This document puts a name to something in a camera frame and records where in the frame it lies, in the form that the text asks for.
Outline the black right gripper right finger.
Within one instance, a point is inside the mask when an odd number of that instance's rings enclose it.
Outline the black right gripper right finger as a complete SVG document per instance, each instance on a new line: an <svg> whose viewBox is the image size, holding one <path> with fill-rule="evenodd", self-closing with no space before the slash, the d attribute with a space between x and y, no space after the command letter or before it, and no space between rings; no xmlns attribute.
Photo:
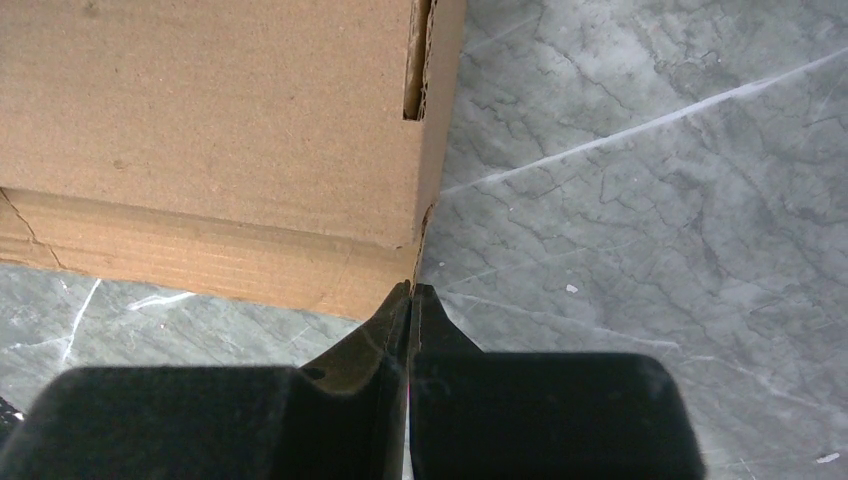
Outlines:
<svg viewBox="0 0 848 480"><path fill-rule="evenodd" d="M410 311L418 479L702 479L676 383L655 358L486 352L418 285Z"/></svg>

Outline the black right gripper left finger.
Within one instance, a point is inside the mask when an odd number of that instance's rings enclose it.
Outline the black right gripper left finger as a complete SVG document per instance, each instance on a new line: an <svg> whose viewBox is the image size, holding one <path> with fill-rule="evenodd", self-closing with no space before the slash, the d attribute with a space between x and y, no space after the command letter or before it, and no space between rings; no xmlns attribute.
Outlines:
<svg viewBox="0 0 848 480"><path fill-rule="evenodd" d="M398 479L412 303L301 367L84 367L53 380L1 450L5 479Z"/></svg>

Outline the brown cardboard box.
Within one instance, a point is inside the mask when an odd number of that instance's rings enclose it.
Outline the brown cardboard box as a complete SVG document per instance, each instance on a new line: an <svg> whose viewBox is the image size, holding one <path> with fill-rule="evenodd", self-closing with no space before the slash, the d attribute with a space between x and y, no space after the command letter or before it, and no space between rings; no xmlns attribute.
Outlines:
<svg viewBox="0 0 848 480"><path fill-rule="evenodd" d="M1 259L365 320L416 278L462 1L5 1Z"/></svg>

